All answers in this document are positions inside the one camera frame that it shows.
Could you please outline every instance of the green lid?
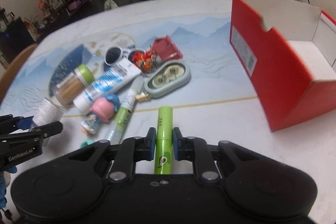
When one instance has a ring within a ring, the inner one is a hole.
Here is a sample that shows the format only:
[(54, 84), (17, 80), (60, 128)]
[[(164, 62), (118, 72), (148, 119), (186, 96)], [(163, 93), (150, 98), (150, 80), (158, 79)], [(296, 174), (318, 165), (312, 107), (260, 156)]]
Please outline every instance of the green lid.
[(88, 84), (91, 84), (94, 80), (95, 77), (93, 76), (91, 70), (84, 64), (80, 64), (77, 69), (81, 73), (81, 75), (84, 77), (85, 81), (87, 81)]

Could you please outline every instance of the toy figure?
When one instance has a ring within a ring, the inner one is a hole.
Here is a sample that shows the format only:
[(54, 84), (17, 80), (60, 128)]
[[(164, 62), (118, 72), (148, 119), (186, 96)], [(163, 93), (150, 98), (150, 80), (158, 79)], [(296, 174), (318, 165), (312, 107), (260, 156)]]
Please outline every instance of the toy figure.
[(120, 101), (115, 94), (97, 99), (90, 108), (92, 113), (81, 123), (83, 127), (81, 131), (86, 135), (95, 134), (101, 122), (109, 122), (119, 106)]

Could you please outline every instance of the green marker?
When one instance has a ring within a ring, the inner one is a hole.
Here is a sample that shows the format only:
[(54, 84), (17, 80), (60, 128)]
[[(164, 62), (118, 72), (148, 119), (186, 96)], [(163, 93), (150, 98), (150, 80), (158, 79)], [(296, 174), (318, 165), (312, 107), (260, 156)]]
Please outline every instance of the green marker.
[(121, 103), (117, 114), (115, 115), (110, 128), (105, 134), (104, 140), (109, 140), (111, 145), (119, 144), (125, 131), (129, 118), (131, 117), (133, 107), (136, 102), (136, 95), (139, 94), (143, 87), (143, 77), (139, 75), (133, 80), (133, 83)]
[(159, 108), (156, 133), (156, 151), (154, 174), (167, 175), (171, 173), (173, 109), (169, 106)]

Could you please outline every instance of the wooden chair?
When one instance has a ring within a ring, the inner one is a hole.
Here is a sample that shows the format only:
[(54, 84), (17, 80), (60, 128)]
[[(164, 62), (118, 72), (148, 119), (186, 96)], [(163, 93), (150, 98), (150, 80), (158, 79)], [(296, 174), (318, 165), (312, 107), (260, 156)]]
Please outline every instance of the wooden chair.
[(15, 76), (26, 62), (31, 53), (36, 49), (37, 44), (31, 44), (19, 53), (17, 57), (11, 62), (8, 69), (5, 71), (4, 75), (0, 79), (0, 104), (6, 95), (9, 87), (11, 86)]

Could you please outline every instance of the clear container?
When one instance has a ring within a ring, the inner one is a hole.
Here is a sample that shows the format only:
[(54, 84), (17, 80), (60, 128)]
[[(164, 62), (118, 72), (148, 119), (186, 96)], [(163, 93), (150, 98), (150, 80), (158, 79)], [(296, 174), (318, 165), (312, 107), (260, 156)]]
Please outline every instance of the clear container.
[(67, 106), (94, 80), (95, 78), (88, 67), (80, 64), (54, 87), (53, 92), (57, 100), (63, 106)]

